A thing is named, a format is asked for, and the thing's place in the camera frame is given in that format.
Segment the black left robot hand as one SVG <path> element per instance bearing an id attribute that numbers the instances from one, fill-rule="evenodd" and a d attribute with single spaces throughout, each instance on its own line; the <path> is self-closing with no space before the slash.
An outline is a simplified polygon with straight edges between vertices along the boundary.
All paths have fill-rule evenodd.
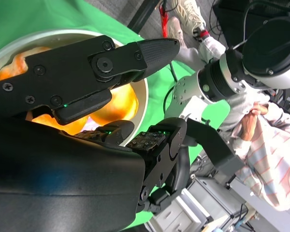
<path id="1" fill-rule="evenodd" d="M 236 178 L 235 173 L 245 166 L 232 146 L 208 124 L 189 118 L 184 144 L 191 147 L 200 145 L 215 169 L 230 178 L 228 183 L 231 183 Z"/>

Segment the person's bare hand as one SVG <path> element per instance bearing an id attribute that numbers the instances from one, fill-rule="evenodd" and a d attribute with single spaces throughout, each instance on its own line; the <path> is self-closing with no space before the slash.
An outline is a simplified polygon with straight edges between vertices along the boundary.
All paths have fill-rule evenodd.
<path id="1" fill-rule="evenodd" d="M 268 113 L 267 105 L 260 105 L 257 102 L 254 103 L 249 113 L 245 115 L 241 120 L 241 125 L 243 129 L 243 132 L 241 135 L 242 140 L 244 141 L 252 140 L 255 133 L 255 128 L 257 125 L 258 116 L 265 115 L 267 113 Z"/>

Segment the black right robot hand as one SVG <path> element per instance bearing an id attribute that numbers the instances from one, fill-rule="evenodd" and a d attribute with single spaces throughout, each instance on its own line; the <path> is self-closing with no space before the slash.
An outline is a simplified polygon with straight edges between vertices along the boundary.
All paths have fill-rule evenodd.
<path id="1" fill-rule="evenodd" d="M 185 120 L 164 119 L 121 146 L 131 121 L 69 135 L 26 116 L 67 125 L 178 52 L 176 39 L 116 47 L 102 35 L 30 55 L 26 72 L 0 81 L 0 232 L 117 232 L 150 208 L 180 155 Z"/>

